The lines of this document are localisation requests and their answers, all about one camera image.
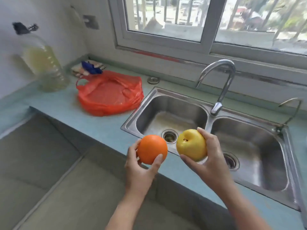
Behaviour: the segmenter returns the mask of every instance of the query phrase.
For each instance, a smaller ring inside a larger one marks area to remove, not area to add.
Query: orange fruit
[[[167,143],[165,139],[158,135],[146,135],[138,145],[138,157],[141,162],[152,165],[155,158],[163,155],[163,161],[167,156]]]

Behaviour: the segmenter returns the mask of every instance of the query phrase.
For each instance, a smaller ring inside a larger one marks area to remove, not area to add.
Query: window frame
[[[231,59],[241,72],[307,85],[307,56],[215,42],[227,0],[211,0],[200,42],[128,30],[125,0],[109,0],[117,44],[202,64]]]

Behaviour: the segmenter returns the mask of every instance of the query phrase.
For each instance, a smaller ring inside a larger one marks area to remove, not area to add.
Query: thin metal faucet
[[[281,132],[282,132],[282,129],[283,129],[291,120],[293,120],[294,117],[297,115],[297,113],[298,113],[298,111],[300,110],[300,107],[301,107],[301,105],[302,105],[302,103],[303,103],[303,99],[298,98],[298,97],[294,97],[294,98],[291,98],[291,99],[289,99],[289,100],[286,100],[285,102],[279,104],[279,106],[278,106],[278,107],[282,107],[283,105],[285,105],[285,104],[287,104],[287,103],[289,103],[289,102],[292,102],[292,101],[294,101],[294,100],[297,100],[297,101],[298,101],[297,108],[296,108],[294,114],[293,114],[285,123],[283,123],[282,125],[276,127],[276,131],[277,131],[278,133],[281,133]]]
[[[202,82],[202,80],[205,78],[205,76],[207,76],[208,73],[210,73],[213,69],[215,69],[216,67],[219,67],[221,65],[227,65],[229,67],[229,70],[226,71],[229,74],[229,77],[228,77],[228,79],[227,79],[227,81],[224,85],[224,88],[222,89],[222,93],[221,93],[219,99],[217,100],[217,103],[211,109],[210,113],[212,115],[217,115],[223,107],[222,106],[222,100],[223,100],[225,94],[227,93],[228,88],[233,81],[233,78],[235,77],[235,73],[236,73],[235,64],[231,60],[223,59],[223,60],[218,60],[218,61],[208,65],[202,71],[201,76],[199,77],[197,84],[196,84],[196,88],[197,88],[200,85],[200,83]]]

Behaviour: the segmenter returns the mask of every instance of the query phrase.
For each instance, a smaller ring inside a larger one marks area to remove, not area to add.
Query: stainless steel sink
[[[186,129],[205,128],[218,137],[237,183],[299,210],[300,178],[288,129],[278,134],[277,123],[227,108],[213,116],[209,114],[212,107],[211,103],[154,88],[121,129],[140,138],[160,135],[168,150],[178,155],[178,135]]]

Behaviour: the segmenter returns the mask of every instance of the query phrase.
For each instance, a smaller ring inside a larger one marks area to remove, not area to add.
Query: plastic bottle
[[[13,23],[13,26],[22,44],[21,57],[40,80],[41,89],[45,92],[54,92],[66,88],[69,78],[52,48],[42,38],[31,33],[36,31],[38,26],[27,28],[22,23]]]

